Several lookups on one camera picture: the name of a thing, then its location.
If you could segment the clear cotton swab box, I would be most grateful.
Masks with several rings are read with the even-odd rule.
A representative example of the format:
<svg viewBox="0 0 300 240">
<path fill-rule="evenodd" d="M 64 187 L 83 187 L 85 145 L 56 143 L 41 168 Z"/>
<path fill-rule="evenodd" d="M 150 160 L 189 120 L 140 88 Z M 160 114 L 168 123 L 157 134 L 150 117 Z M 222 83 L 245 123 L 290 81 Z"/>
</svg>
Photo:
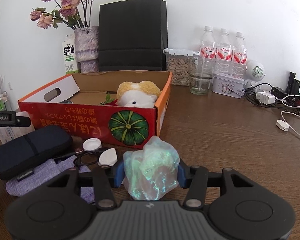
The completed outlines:
<svg viewBox="0 0 300 240">
<path fill-rule="evenodd" d="M 29 116 L 27 112 L 18 112 L 16 116 Z M 0 140 L 2 144 L 12 141 L 18 137 L 22 137 L 34 131 L 34 126 L 31 123 L 30 127 L 0 127 Z"/>
</svg>

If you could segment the white charger plug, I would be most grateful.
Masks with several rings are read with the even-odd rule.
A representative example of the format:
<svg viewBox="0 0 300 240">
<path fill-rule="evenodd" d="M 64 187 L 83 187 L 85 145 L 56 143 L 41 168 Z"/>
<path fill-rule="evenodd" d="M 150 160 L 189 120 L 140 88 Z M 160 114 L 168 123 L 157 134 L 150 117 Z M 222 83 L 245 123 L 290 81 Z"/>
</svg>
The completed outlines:
<svg viewBox="0 0 300 240">
<path fill-rule="evenodd" d="M 115 148 L 109 148 L 104 151 L 99 159 L 98 165 L 100 166 L 114 166 L 117 162 L 117 153 Z"/>
</svg>

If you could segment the iridescent plastic bag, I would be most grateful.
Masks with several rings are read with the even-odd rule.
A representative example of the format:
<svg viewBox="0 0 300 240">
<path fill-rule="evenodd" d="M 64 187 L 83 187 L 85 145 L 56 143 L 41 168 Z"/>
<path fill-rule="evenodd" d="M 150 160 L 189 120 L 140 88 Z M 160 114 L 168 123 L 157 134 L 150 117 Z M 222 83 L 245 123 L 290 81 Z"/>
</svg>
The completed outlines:
<svg viewBox="0 0 300 240">
<path fill-rule="evenodd" d="M 160 200 L 179 185 L 179 154 L 157 136 L 152 136 L 143 149 L 125 152 L 123 163 L 123 184 L 134 200 Z"/>
</svg>

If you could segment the navy blue zip pouch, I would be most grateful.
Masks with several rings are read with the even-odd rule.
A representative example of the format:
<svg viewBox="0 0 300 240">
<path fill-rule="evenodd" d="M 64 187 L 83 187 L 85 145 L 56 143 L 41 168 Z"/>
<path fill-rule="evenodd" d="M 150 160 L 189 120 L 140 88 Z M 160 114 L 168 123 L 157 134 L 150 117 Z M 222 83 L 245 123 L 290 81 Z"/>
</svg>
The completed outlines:
<svg viewBox="0 0 300 240">
<path fill-rule="evenodd" d="M 59 126 L 46 126 L 0 146 L 0 179 L 10 180 L 25 171 L 74 152 L 72 137 Z"/>
</svg>

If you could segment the purple knitted cloth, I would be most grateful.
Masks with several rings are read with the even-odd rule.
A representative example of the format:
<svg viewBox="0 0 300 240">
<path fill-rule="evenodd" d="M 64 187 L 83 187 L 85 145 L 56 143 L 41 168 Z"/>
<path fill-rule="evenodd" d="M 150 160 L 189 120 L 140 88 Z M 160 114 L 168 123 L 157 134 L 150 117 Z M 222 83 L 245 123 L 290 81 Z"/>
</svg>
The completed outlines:
<svg viewBox="0 0 300 240">
<path fill-rule="evenodd" d="M 6 191 L 12 196 L 21 197 L 65 170 L 74 167 L 75 159 L 76 157 L 74 155 L 59 162 L 55 162 L 54 159 L 49 159 L 42 165 L 35 167 L 33 174 L 29 177 L 21 181 L 17 181 L 17 178 L 9 180 L 6 183 Z"/>
</svg>

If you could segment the yellow white plush toy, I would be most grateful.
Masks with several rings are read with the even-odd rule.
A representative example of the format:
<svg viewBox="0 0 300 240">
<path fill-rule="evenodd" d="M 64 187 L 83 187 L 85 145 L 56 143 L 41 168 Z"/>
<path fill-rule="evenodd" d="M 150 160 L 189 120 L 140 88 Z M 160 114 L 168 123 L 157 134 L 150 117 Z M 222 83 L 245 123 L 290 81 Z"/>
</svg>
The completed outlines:
<svg viewBox="0 0 300 240">
<path fill-rule="evenodd" d="M 121 107 L 153 108 L 161 90 L 152 81 L 123 82 L 117 89 L 116 104 Z"/>
</svg>

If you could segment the red fabric flower clip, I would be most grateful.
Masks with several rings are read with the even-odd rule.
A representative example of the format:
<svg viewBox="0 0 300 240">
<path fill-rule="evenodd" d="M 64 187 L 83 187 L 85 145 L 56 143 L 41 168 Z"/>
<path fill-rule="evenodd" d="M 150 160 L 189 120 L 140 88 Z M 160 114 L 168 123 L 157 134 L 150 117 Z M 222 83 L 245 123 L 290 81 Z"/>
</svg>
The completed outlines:
<svg viewBox="0 0 300 240">
<path fill-rule="evenodd" d="M 100 102 L 99 105 L 101 105 L 101 106 L 105 106 L 105 105 L 116 106 L 117 98 L 115 98 L 115 97 L 112 98 L 111 96 L 112 96 L 112 94 L 107 93 L 105 100 Z"/>
</svg>

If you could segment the red cardboard pumpkin box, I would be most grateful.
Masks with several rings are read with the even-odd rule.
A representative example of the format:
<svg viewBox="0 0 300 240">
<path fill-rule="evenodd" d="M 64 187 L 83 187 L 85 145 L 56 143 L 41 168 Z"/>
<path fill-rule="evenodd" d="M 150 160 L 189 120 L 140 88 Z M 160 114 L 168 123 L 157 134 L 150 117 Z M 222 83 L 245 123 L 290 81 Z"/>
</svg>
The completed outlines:
<svg viewBox="0 0 300 240">
<path fill-rule="evenodd" d="M 153 108 L 121 107 L 116 91 L 125 81 L 152 81 L 161 91 Z M 122 70 L 74 73 L 34 90 L 18 101 L 36 129 L 56 125 L 71 136 L 141 149 L 159 136 L 171 92 L 172 73 Z"/>
</svg>

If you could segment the empty glass cup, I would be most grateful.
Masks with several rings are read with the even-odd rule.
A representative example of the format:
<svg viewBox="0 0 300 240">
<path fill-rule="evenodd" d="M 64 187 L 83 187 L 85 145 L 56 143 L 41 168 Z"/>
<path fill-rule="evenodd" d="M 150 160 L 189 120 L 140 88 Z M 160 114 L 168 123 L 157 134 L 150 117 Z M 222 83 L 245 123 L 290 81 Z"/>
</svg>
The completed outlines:
<svg viewBox="0 0 300 240">
<path fill-rule="evenodd" d="M 205 95 L 209 93 L 215 62 L 211 59 L 194 55 L 189 59 L 189 88 L 192 94 Z"/>
</svg>

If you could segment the white round charger puck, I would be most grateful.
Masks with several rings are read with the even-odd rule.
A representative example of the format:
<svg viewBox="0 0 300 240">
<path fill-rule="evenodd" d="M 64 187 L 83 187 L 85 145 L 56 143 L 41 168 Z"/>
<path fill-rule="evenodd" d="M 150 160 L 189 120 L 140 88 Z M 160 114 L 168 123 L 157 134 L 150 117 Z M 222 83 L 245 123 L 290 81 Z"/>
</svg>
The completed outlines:
<svg viewBox="0 0 300 240">
<path fill-rule="evenodd" d="M 281 129 L 282 131 L 288 132 L 289 131 L 289 124 L 287 124 L 283 120 L 277 120 L 276 121 L 276 126 Z"/>
</svg>

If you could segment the white power adapter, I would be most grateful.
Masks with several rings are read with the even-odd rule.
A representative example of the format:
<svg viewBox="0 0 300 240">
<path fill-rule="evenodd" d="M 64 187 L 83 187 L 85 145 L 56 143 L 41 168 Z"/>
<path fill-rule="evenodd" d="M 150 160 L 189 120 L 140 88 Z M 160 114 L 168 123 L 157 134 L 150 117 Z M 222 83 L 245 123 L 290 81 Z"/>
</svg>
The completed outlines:
<svg viewBox="0 0 300 240">
<path fill-rule="evenodd" d="M 257 92 L 256 100 L 264 105 L 271 105 L 275 103 L 276 97 L 269 92 Z"/>
</svg>

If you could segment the water bottle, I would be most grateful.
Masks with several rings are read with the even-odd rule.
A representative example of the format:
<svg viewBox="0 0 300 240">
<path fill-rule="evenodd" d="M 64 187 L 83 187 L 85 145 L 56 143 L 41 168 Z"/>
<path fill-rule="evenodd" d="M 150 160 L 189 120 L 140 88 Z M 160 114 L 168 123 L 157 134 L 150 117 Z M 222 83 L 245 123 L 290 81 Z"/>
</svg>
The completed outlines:
<svg viewBox="0 0 300 240">
<path fill-rule="evenodd" d="M 229 74 L 232 62 L 232 45 L 229 31 L 222 28 L 216 49 L 216 72 Z"/>
<path fill-rule="evenodd" d="M 236 39 L 232 48 L 232 69 L 235 75 L 243 76 L 247 64 L 247 48 L 243 33 L 237 32 Z"/>
<path fill-rule="evenodd" d="M 213 76 L 216 61 L 216 40 L 213 36 L 213 27 L 205 26 L 200 39 L 200 55 L 203 59 L 203 71 Z"/>
</svg>

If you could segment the water bottle middle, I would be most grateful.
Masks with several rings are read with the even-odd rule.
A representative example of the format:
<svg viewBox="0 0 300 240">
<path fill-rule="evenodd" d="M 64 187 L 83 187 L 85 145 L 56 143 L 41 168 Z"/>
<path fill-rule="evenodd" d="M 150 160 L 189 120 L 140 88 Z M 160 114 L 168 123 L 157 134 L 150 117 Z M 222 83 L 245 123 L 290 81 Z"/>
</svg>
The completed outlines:
<svg viewBox="0 0 300 240">
<path fill-rule="evenodd" d="M 229 74 L 232 62 L 232 45 L 229 31 L 222 28 L 216 49 L 216 72 Z"/>
</svg>

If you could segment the water bottle right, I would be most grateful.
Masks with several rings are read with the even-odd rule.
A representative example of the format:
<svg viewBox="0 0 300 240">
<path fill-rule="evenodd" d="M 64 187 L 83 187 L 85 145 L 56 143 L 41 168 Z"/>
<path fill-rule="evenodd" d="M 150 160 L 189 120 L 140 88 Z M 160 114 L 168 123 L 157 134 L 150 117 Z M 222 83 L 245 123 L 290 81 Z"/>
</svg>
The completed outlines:
<svg viewBox="0 0 300 240">
<path fill-rule="evenodd" d="M 247 48 L 243 33 L 237 32 L 236 39 L 232 48 L 232 69 L 235 75 L 243 76 L 247 64 Z"/>
</svg>

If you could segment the black paper shopping bag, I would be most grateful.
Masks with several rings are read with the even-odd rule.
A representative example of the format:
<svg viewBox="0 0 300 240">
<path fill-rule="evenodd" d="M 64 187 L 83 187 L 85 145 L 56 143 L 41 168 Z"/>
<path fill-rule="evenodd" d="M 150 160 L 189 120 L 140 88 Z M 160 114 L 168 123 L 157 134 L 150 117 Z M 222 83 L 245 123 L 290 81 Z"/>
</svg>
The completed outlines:
<svg viewBox="0 0 300 240">
<path fill-rule="evenodd" d="M 163 0 L 120 0 L 100 6 L 98 67 L 165 71 L 167 5 Z"/>
</svg>

